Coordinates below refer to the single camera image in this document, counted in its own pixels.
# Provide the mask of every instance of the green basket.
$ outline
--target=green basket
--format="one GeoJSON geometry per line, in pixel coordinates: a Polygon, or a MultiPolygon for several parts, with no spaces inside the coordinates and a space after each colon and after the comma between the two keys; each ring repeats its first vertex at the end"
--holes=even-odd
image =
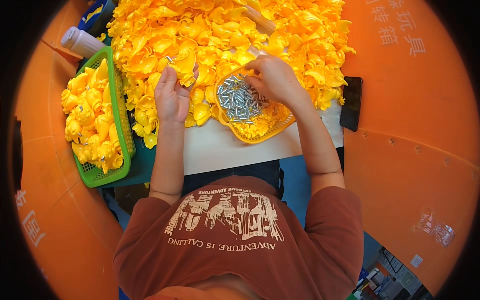
{"type": "Polygon", "coordinates": [[[85,65],[78,71],[76,76],[84,72],[85,67],[96,69],[100,66],[103,59],[107,59],[108,65],[108,82],[110,82],[110,96],[112,99],[113,119],[117,127],[117,134],[119,136],[120,147],[123,153],[123,165],[118,169],[110,169],[106,174],[102,169],[97,168],[90,163],[81,164],[75,154],[75,161],[77,163],[78,172],[85,185],[89,188],[94,188],[99,185],[114,182],[127,176],[130,171],[130,159],[135,155],[136,149],[132,139],[132,131],[127,116],[127,109],[125,107],[125,97],[123,94],[123,85],[121,73],[113,62],[112,48],[109,46],[103,47],[85,65]]]}

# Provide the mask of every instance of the white plastic bottle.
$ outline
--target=white plastic bottle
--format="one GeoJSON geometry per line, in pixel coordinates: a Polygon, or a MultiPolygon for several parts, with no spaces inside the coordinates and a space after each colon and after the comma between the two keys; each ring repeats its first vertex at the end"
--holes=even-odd
{"type": "Polygon", "coordinates": [[[105,44],[77,27],[70,27],[61,38],[61,45],[73,53],[91,58],[105,44]]]}

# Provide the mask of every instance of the pile of yellow plastic parts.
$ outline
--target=pile of yellow plastic parts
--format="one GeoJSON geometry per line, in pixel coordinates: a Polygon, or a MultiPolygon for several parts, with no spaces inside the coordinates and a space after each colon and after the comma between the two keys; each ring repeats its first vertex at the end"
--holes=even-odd
{"type": "Polygon", "coordinates": [[[68,81],[61,93],[61,105],[67,117],[65,139],[80,163],[103,169],[120,168],[123,155],[113,121],[108,66],[103,59],[97,69],[85,71],[68,81]]]}
{"type": "MultiPolygon", "coordinates": [[[[154,90],[161,72],[171,64],[180,84],[195,82],[193,68],[200,75],[191,93],[191,109],[185,127],[218,118],[213,100],[218,78],[255,59],[251,47],[286,61],[298,81],[312,97],[315,107],[325,110],[331,100],[343,104],[340,86],[346,84],[340,67],[347,46],[350,21],[341,20],[341,0],[120,0],[114,20],[107,25],[114,61],[124,72],[127,109],[135,109],[133,128],[149,148],[156,144],[152,131],[158,125],[154,90]],[[275,22],[268,36],[244,16],[250,6],[275,22]]],[[[285,109],[264,111],[266,120],[285,109]]],[[[256,122],[250,134],[267,132],[272,122],[256,122]]]]}

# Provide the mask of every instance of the t-shirt sleeve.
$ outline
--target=t-shirt sleeve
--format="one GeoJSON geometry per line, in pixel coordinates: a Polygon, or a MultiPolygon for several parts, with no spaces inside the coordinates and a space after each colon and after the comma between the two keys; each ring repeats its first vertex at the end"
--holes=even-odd
{"type": "Polygon", "coordinates": [[[315,265],[322,298],[346,299],[357,285],[363,260],[360,199],[339,187],[321,189],[309,201],[305,231],[320,257],[315,265]]]}
{"type": "Polygon", "coordinates": [[[122,264],[131,247],[169,208],[168,203],[158,198],[148,197],[138,200],[133,207],[127,229],[115,250],[113,258],[115,269],[122,264]]]}

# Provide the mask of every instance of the hand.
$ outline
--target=hand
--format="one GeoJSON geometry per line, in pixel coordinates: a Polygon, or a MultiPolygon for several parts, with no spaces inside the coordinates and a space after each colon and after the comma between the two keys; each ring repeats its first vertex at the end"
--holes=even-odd
{"type": "Polygon", "coordinates": [[[280,58],[259,55],[245,68],[260,74],[260,78],[248,76],[245,81],[267,99],[284,104],[291,110],[298,106],[313,107],[310,95],[298,82],[293,69],[280,58]]]}
{"type": "MultiPolygon", "coordinates": [[[[198,65],[193,68],[193,77],[198,77],[198,65]]],[[[182,124],[190,108],[190,91],[194,84],[184,87],[177,84],[177,72],[168,65],[162,72],[155,88],[155,105],[160,123],[182,124]]]]}

